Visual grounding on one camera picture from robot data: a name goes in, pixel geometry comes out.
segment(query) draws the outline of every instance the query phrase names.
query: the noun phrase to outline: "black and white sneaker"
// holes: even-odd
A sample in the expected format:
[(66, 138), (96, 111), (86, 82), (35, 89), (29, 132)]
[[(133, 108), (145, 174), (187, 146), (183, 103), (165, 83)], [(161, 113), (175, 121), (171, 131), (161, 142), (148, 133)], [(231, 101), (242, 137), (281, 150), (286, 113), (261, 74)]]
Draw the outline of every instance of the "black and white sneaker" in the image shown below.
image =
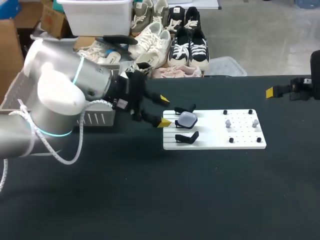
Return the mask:
[(188, 30), (180, 27), (171, 43), (170, 52), (168, 55), (169, 67), (188, 66), (189, 61), (189, 37)]
[(195, 6), (189, 7), (186, 11), (184, 27), (191, 32), (196, 28), (201, 29), (200, 13)]
[(196, 28), (192, 32), (189, 51), (189, 66), (199, 67), (201, 71), (204, 71), (209, 65), (210, 57), (207, 39), (200, 28)]
[(173, 38), (177, 30), (185, 25), (185, 9), (180, 6), (171, 7), (169, 9), (168, 26), (166, 30), (170, 32)]

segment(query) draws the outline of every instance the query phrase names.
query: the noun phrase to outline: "sneaker sole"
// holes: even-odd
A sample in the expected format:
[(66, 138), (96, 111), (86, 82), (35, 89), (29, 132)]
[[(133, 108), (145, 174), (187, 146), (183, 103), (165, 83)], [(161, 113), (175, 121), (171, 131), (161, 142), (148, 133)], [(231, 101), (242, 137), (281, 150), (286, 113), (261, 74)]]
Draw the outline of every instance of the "sneaker sole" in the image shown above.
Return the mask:
[(181, 60), (176, 60), (174, 58), (172, 58), (171, 60), (169, 60), (169, 56), (168, 56), (168, 66), (169, 67), (175, 67), (175, 66), (181, 66), (181, 65), (185, 65), (188, 66), (188, 61), (181, 61)]
[(189, 67), (192, 67), (192, 68), (196, 68), (196, 67), (199, 67), (201, 71), (204, 71), (208, 68), (209, 66), (209, 62), (207, 60), (205, 61), (189, 61)]

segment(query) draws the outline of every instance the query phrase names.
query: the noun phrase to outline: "shoe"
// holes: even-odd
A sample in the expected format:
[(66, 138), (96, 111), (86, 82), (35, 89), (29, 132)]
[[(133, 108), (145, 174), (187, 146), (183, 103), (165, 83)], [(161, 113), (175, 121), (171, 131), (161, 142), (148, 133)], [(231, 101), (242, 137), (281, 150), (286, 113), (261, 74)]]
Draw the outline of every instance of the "shoe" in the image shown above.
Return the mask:
[(186, 11), (184, 27), (191, 32), (196, 28), (201, 29), (200, 13), (195, 6), (189, 7)]
[(157, 52), (147, 52), (139, 56), (134, 63), (123, 71), (120, 76), (128, 78), (128, 73), (134, 73), (136, 70), (148, 75), (158, 65), (160, 56)]
[(160, 68), (166, 63), (170, 43), (171, 36), (168, 30), (162, 31), (159, 36), (154, 35), (154, 42), (148, 50), (148, 53), (157, 52), (159, 54), (159, 63), (155, 68)]
[(180, 27), (172, 40), (168, 55), (169, 67), (188, 65), (189, 62), (189, 37), (188, 31)]
[(80, 47), (76, 53), (96, 64), (103, 64), (107, 50), (105, 44), (94, 41), (90, 46)]
[(131, 52), (131, 57), (135, 60), (142, 54), (145, 54), (154, 42), (154, 35), (159, 36), (162, 31), (160, 22), (149, 24), (138, 36), (134, 39), (138, 41), (137, 45), (130, 45), (128, 51)]
[(143, 0), (133, 4), (134, 17), (131, 21), (131, 34), (135, 37), (150, 24), (154, 3), (152, 0)]
[(177, 30), (185, 25), (185, 9), (175, 6), (169, 9), (168, 26), (165, 28), (173, 38)]
[(190, 39), (190, 67), (199, 67), (204, 71), (209, 65), (208, 42), (200, 28), (193, 30)]
[(163, 27), (168, 26), (169, 5), (167, 0), (158, 0), (153, 7), (151, 22), (160, 22)]
[(185, 65), (154, 69), (151, 74), (153, 79), (200, 78), (201, 76), (202, 72), (199, 67), (189, 67)]

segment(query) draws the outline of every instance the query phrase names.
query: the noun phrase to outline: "white pegboard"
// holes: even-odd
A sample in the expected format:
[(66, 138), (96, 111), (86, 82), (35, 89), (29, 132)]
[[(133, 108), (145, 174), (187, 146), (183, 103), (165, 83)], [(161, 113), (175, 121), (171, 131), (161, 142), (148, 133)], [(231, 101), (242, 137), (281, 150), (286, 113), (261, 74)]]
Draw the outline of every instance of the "white pegboard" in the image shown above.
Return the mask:
[[(254, 120), (258, 120), (255, 110), (249, 114), (249, 109), (227, 110), (195, 110), (193, 113), (198, 121), (192, 129), (176, 128), (175, 120), (179, 115), (175, 111), (163, 112), (163, 117), (172, 122), (163, 128), (163, 148), (165, 150), (227, 150), (227, 149), (265, 149), (267, 146), (259, 123), (252, 127)], [(226, 128), (226, 120), (230, 120), (231, 127)], [(191, 137), (199, 131), (199, 137), (193, 144), (177, 142), (176, 134)]]

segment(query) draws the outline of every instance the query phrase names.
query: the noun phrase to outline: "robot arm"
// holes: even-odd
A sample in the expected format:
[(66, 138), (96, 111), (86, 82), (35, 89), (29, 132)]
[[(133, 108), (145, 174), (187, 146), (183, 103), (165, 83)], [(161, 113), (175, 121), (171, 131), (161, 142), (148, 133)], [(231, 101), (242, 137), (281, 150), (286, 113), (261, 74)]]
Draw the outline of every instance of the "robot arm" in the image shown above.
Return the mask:
[[(8, 158), (53, 155), (63, 164), (73, 164), (82, 148), (85, 110), (93, 104), (129, 112), (133, 120), (144, 120), (154, 127), (167, 127), (171, 123), (141, 108), (144, 97), (164, 107), (170, 102), (148, 91), (146, 76), (139, 71), (128, 73), (129, 78), (113, 78), (109, 69), (43, 40), (31, 46), (23, 71), (37, 84), (37, 95), (30, 113), (21, 102), (21, 111), (0, 115), (0, 135), (6, 136), (0, 139), (0, 159), (4, 159), (0, 191), (7, 176)], [(65, 145), (79, 118), (78, 150), (67, 161), (57, 152)]]

